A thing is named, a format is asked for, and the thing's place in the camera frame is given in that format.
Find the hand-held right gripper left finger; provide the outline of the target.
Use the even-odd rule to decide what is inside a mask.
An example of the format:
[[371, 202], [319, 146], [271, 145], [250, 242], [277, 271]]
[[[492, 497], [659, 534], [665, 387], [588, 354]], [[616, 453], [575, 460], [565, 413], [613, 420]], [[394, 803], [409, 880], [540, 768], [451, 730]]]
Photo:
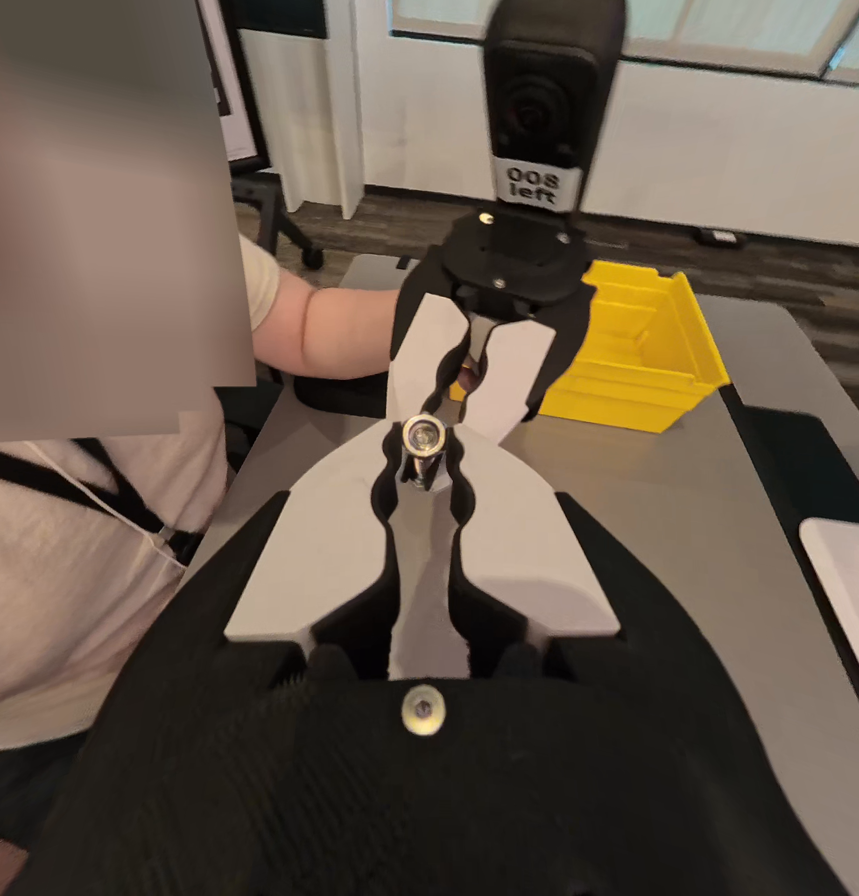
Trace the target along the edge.
[[390, 520], [401, 424], [382, 420], [312, 466], [282, 510], [224, 629], [232, 643], [342, 649], [359, 676], [387, 676], [400, 574]]

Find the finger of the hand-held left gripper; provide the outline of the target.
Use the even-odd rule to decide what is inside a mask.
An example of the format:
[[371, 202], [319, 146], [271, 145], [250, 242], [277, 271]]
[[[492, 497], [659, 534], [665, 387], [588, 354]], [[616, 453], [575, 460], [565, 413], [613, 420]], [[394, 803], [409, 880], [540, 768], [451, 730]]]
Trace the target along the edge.
[[467, 395], [459, 422], [501, 443], [526, 417], [529, 396], [556, 331], [535, 320], [491, 327], [480, 360], [484, 372]]
[[391, 360], [387, 419], [434, 412], [454, 383], [470, 342], [470, 321], [447, 297], [426, 293]]

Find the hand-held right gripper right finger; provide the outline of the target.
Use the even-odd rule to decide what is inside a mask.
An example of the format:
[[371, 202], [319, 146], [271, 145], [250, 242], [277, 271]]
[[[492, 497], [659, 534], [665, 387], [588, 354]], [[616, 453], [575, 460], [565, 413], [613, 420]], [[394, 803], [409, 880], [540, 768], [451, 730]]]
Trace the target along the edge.
[[621, 629], [558, 495], [534, 469], [465, 424], [447, 431], [451, 544], [447, 610], [471, 676], [506, 651], [545, 656], [557, 639]]

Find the yellow plastic bin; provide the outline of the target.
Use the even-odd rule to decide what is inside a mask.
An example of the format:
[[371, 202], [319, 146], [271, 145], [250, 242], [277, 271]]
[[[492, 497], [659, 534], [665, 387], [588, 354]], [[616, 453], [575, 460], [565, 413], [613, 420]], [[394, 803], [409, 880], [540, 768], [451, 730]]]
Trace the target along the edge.
[[588, 330], [542, 416], [659, 434], [730, 383], [683, 273], [594, 261], [583, 281]]

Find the person's left forearm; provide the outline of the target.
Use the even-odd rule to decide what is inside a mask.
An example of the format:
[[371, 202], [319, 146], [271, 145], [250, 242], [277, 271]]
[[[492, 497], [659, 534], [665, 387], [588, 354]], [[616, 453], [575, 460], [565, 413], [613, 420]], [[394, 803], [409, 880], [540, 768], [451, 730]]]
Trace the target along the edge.
[[294, 376], [352, 380], [386, 373], [397, 290], [317, 288], [280, 270], [255, 330], [256, 361]]

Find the white framed window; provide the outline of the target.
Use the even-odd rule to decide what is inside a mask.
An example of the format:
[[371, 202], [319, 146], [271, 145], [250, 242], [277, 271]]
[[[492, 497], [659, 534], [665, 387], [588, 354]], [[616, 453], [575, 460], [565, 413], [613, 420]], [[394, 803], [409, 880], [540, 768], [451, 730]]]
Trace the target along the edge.
[[859, 84], [859, 1], [629, 1], [623, 54]]

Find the marker sign on black stand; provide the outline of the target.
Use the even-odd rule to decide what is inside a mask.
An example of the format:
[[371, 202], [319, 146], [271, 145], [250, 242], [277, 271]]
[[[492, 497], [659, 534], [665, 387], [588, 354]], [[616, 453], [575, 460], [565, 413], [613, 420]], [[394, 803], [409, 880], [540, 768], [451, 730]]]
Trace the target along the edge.
[[309, 271], [324, 266], [324, 252], [289, 218], [282, 181], [272, 174], [267, 139], [253, 79], [234, 19], [233, 2], [197, 1], [223, 140], [232, 176], [232, 196], [257, 212], [256, 243], [275, 254], [279, 236], [301, 254]]

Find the white tray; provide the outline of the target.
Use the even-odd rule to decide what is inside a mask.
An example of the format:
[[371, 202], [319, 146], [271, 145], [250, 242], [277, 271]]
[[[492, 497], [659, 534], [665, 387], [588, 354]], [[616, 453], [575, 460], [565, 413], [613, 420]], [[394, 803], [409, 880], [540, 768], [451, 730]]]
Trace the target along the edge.
[[859, 523], [809, 518], [799, 535], [849, 647], [859, 685]]

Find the person's black trousers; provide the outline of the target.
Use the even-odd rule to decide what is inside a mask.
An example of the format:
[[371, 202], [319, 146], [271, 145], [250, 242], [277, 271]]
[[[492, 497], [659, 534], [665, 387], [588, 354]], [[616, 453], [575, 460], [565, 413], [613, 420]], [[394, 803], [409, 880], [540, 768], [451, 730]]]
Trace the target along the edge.
[[88, 732], [0, 750], [0, 840], [31, 851]]

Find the dark wall panel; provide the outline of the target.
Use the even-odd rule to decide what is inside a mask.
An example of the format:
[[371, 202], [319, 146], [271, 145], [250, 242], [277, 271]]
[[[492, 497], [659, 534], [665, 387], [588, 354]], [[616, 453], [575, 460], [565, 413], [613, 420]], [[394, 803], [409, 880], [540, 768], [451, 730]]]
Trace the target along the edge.
[[239, 28], [307, 39], [326, 39], [324, 1], [234, 1]]

